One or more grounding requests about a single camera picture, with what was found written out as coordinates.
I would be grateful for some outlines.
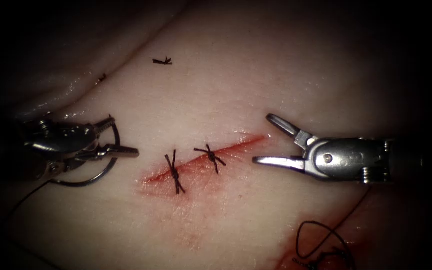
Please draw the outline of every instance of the red incision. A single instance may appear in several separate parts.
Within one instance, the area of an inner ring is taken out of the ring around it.
[[[154,234],[161,236],[166,245],[198,250],[203,239],[211,238],[218,230],[217,223],[222,217],[228,212],[237,213],[244,205],[242,197],[250,196],[254,181],[251,158],[267,144],[268,140],[262,135],[245,134],[239,143],[213,150],[226,163],[226,166],[218,163],[219,174],[208,155],[197,152],[201,154],[199,157],[176,166],[179,181],[186,191],[179,194],[176,194],[171,169],[162,157],[160,172],[136,183],[136,192],[148,203],[146,215]]]
[[[176,166],[179,173],[179,181],[186,193],[176,194],[176,184],[171,174],[171,169],[166,163],[164,171],[156,176],[143,178],[142,188],[139,192],[145,196],[158,198],[174,198],[176,196],[194,199],[201,192],[217,192],[223,186],[222,182],[228,179],[234,179],[235,168],[249,166],[251,164],[252,150],[255,146],[261,147],[265,137],[262,135],[247,136],[240,140],[239,143],[220,150],[213,150],[214,154],[226,163],[226,167],[218,163],[219,174],[216,174],[214,163],[212,163],[207,154],[202,155],[182,165]],[[178,163],[178,153],[176,153],[176,164]]]

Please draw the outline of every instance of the metal screw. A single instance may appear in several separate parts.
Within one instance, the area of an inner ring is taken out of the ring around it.
[[[333,156],[330,154],[325,154],[323,158],[324,158],[324,162],[326,163],[331,163],[333,161]]]

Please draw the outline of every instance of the metal jaw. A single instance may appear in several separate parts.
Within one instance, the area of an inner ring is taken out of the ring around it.
[[[268,114],[266,119],[294,139],[303,149],[302,156],[255,156],[256,164],[289,169],[321,181],[389,181],[389,141],[360,138],[318,138],[292,123]]]
[[[40,178],[53,178],[88,161],[99,161],[105,157],[137,158],[140,155],[138,149],[119,145],[115,122],[111,116],[96,124],[54,122],[47,116],[26,122],[25,146],[47,160],[46,170]],[[111,127],[115,131],[116,144],[101,147],[100,136]]]

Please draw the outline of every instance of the black thread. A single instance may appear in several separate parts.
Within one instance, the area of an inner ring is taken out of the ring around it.
[[[174,179],[174,184],[176,185],[176,194],[180,193],[180,189],[183,193],[186,193],[185,189],[183,188],[183,186],[180,183],[180,174],[178,173],[178,170],[176,170],[176,167],[175,167],[176,149],[172,153],[172,165],[170,162],[170,157],[167,154],[165,154],[164,157],[167,160],[167,164],[169,165],[169,169],[171,169],[171,175],[172,175],[172,178]]]
[[[319,250],[321,248],[321,246],[328,240],[328,238],[331,235],[333,235],[336,238],[338,238],[338,240],[341,242],[342,246],[344,247],[345,252],[341,251],[339,249],[338,249],[338,251],[340,251],[339,253],[338,252],[322,252],[319,255],[319,257],[318,257],[318,259],[316,261],[312,261],[312,262],[310,262],[308,264],[301,263],[296,258],[292,259],[293,262],[298,263],[299,265],[301,265],[303,267],[307,267],[310,270],[316,270],[318,264],[320,262],[322,262],[325,257],[330,256],[330,255],[339,255],[339,256],[341,256],[344,259],[344,261],[346,262],[346,265],[348,266],[349,269],[355,270],[356,269],[356,263],[355,263],[353,255],[351,254],[350,248],[348,247],[348,245],[346,244],[346,242],[344,241],[344,239],[336,232],[336,230],[339,227],[341,227],[341,225],[356,211],[356,209],[361,205],[361,203],[368,196],[368,194],[369,194],[370,191],[371,191],[371,187],[369,187],[367,189],[367,191],[364,193],[364,195],[361,197],[361,199],[357,202],[357,204],[352,208],[352,210],[333,229],[331,229],[330,227],[328,227],[328,226],[326,226],[326,225],[324,225],[324,224],[322,224],[320,222],[317,222],[317,221],[314,221],[314,220],[308,220],[308,221],[304,221],[303,223],[301,223],[301,225],[299,226],[299,228],[297,230],[297,234],[296,234],[296,255],[300,259],[302,259],[302,260],[305,260],[305,259],[308,259],[309,257],[311,257],[317,250]],[[308,254],[306,254],[306,255],[303,256],[303,255],[301,255],[300,250],[299,250],[299,242],[300,242],[301,230],[303,229],[303,226],[305,224],[314,224],[314,225],[320,226],[320,227],[328,230],[329,233],[326,235],[326,237],[311,252],[309,252]]]
[[[198,148],[195,148],[194,151],[206,153],[209,161],[214,163],[214,168],[216,169],[216,173],[219,174],[218,163],[216,163],[216,161],[219,161],[223,166],[226,166],[226,163],[224,161],[222,161],[221,158],[217,157],[213,151],[211,151],[210,146],[208,144],[206,144],[206,147],[207,147],[207,151],[203,150],[203,149],[198,149]]]
[[[173,63],[171,63],[171,58],[168,59],[167,57],[166,57],[166,60],[164,60],[164,61],[153,59],[152,63],[153,64],[164,65],[164,66],[166,66],[166,65],[172,65],[173,64]]]

